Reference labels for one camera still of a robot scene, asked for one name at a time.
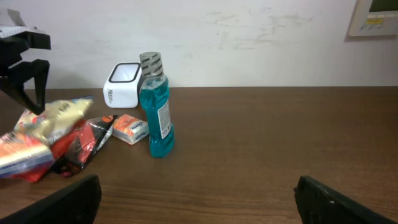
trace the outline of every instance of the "plastic wrapper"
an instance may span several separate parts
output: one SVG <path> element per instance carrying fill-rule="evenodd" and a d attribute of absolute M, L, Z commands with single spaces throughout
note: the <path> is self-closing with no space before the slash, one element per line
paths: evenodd
<path fill-rule="evenodd" d="M 89 119 L 81 127 L 65 156 L 55 164 L 55 172 L 68 177 L 84 169 L 112 135 L 112 124 L 117 117 L 111 115 Z"/>
<path fill-rule="evenodd" d="M 51 146 L 51 152 L 55 160 L 63 157 L 63 155 L 68 151 L 70 144 L 79 135 L 80 128 L 85 123 L 86 121 L 84 119 L 81 119 L 78 122 L 76 122 L 76 124 L 72 128 L 72 131 L 70 131 L 67 135 L 59 139 Z M 37 182 L 44 176 L 45 173 L 47 173 L 47 171 L 51 168 L 52 165 L 53 164 L 44 164 L 35 167 L 33 170 L 30 170 L 28 172 L 13 175 L 12 178 L 21 178 L 29 182 Z"/>
<path fill-rule="evenodd" d="M 135 144 L 149 134 L 148 122 L 128 114 L 117 118 L 113 124 L 113 136 L 129 143 Z"/>
<path fill-rule="evenodd" d="M 73 125 L 81 119 L 93 103 L 90 98 L 57 100 L 45 104 L 45 111 L 36 115 L 25 110 L 14 130 L 29 133 L 43 143 L 51 146 L 70 132 Z"/>
<path fill-rule="evenodd" d="M 54 162 L 48 146 L 34 136 L 7 133 L 0 138 L 0 177 L 20 174 Z"/>

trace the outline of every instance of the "mouthwash bottle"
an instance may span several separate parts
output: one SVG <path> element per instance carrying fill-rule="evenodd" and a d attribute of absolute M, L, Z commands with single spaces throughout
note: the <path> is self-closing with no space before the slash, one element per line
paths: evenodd
<path fill-rule="evenodd" d="M 164 157 L 174 146 L 174 125 L 169 111 L 169 79 L 163 72 L 162 57 L 158 52 L 140 54 L 142 76 L 139 100 L 149 125 L 150 153 Z"/>

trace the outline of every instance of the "orange packaging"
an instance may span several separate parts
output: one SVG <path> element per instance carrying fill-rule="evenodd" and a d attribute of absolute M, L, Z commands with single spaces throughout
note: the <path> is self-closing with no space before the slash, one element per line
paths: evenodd
<path fill-rule="evenodd" d="M 6 133 L 0 137 L 0 178 L 53 162 L 49 147 L 35 137 L 22 133 Z"/>
<path fill-rule="evenodd" d="M 120 116 L 113 123 L 112 135 L 129 144 L 135 144 L 148 134 L 148 123 L 128 114 Z"/>

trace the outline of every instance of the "red snack bag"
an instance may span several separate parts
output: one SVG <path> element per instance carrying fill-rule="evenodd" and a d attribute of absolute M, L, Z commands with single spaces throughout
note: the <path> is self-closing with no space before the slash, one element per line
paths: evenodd
<path fill-rule="evenodd" d="M 81 119 L 78 122 L 76 122 L 76 124 L 72 128 L 72 131 L 69 134 L 59 139 L 51 146 L 51 152 L 55 160 L 61 158 L 68 151 L 70 144 L 79 135 L 80 128 L 85 123 L 86 121 L 84 119 Z M 37 182 L 50 169 L 51 165 L 52 164 L 40 166 L 28 172 L 13 175 L 12 178 L 22 178 L 29 182 Z"/>
<path fill-rule="evenodd" d="M 53 162 L 50 148 L 35 136 L 10 132 L 0 137 L 0 178 L 9 178 Z"/>
<path fill-rule="evenodd" d="M 64 158 L 57 162 L 58 172 L 68 177 L 84 169 L 112 135 L 112 125 L 117 117 L 111 115 L 89 119 L 70 144 Z"/>

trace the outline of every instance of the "white container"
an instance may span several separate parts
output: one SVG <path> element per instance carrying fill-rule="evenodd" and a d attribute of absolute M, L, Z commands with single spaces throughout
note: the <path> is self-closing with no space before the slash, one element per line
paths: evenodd
<path fill-rule="evenodd" d="M 143 81 L 139 62 L 115 65 L 103 89 L 106 105 L 110 108 L 136 107 Z"/>

